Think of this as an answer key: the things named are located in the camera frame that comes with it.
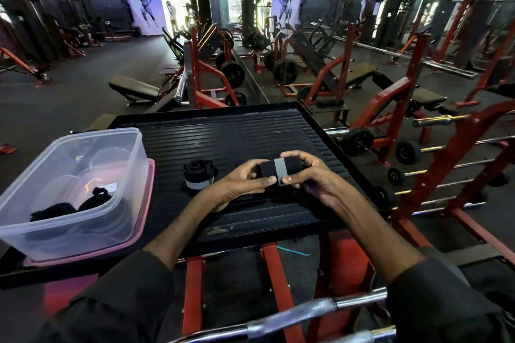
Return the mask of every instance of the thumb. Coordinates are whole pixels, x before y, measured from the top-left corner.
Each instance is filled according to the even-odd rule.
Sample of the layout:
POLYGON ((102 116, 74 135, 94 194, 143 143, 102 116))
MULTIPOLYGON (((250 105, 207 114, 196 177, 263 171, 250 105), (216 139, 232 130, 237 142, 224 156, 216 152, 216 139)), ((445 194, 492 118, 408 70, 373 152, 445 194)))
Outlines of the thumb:
POLYGON ((241 194, 252 193, 257 190, 263 191, 267 187, 277 182, 275 176, 269 176, 267 178, 250 179, 238 182, 238 191, 241 194))
POLYGON ((308 169, 302 170, 296 174, 293 174, 292 176, 285 176, 282 179, 282 182, 284 184, 300 184, 303 182, 306 182, 308 179, 315 179, 317 177, 319 168, 309 167, 308 169))

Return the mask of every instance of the transparent plastic box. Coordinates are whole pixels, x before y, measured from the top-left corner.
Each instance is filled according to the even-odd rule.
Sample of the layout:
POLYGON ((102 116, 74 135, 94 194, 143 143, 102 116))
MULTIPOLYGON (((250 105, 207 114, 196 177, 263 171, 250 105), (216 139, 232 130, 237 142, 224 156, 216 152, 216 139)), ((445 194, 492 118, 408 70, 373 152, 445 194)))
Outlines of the transparent plastic box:
POLYGON ((0 196, 0 238, 35 261, 122 243, 134 230, 147 174, 137 128, 61 137, 0 196), (112 198, 93 209, 30 222, 32 213, 56 203, 78 209, 95 187, 112 198))

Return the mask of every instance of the black shirt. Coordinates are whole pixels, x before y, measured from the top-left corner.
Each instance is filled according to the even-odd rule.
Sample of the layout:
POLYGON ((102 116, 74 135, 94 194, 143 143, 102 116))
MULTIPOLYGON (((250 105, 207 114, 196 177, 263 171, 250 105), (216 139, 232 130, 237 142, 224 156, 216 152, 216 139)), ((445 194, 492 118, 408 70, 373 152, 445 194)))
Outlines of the black shirt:
MULTIPOLYGON (((33 342, 154 342, 172 294, 170 271, 137 251, 74 297, 33 342)), ((436 260, 396 278, 388 309, 400 342, 511 342, 502 309, 436 260)))

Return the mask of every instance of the ribbed rubber mat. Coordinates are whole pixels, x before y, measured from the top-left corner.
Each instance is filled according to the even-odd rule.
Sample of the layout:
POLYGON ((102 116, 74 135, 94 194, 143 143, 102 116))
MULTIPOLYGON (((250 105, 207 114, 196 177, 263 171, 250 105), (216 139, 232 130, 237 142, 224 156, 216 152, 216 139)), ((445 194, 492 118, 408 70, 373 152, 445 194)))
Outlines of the ribbed rubber mat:
MULTIPOLYGON (((194 158, 212 160, 220 179, 249 159, 274 159, 282 151, 302 150, 320 157, 332 171, 356 185, 295 109, 119 126, 138 127, 147 156, 156 162, 152 199, 140 242, 160 233, 191 200, 193 194, 186 187, 182 166, 194 158)), ((196 243, 333 220, 335 215, 315 198, 280 187, 243 196, 218 215, 209 216, 196 243)))

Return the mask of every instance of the black platform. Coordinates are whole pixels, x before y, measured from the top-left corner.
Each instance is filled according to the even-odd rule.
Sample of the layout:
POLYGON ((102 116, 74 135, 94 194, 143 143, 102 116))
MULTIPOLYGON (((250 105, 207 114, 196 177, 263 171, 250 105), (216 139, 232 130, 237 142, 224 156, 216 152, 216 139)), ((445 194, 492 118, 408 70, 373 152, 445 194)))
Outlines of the black platform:
MULTIPOLYGON (((188 110, 117 117, 111 128, 138 127, 156 171, 141 238, 134 245, 86 261, 46 268, 23 268, 23 256, 10 249, 0 259, 0 288, 103 273, 144 247, 165 229, 191 200, 182 166, 193 158, 213 160, 217 179, 252 158, 274 159, 282 151, 303 150, 369 199, 380 200, 372 185, 297 102, 188 110)), ((286 238, 336 230, 343 223, 317 199, 289 187, 246 195, 208 216, 182 256, 202 255, 260 245, 286 238)))

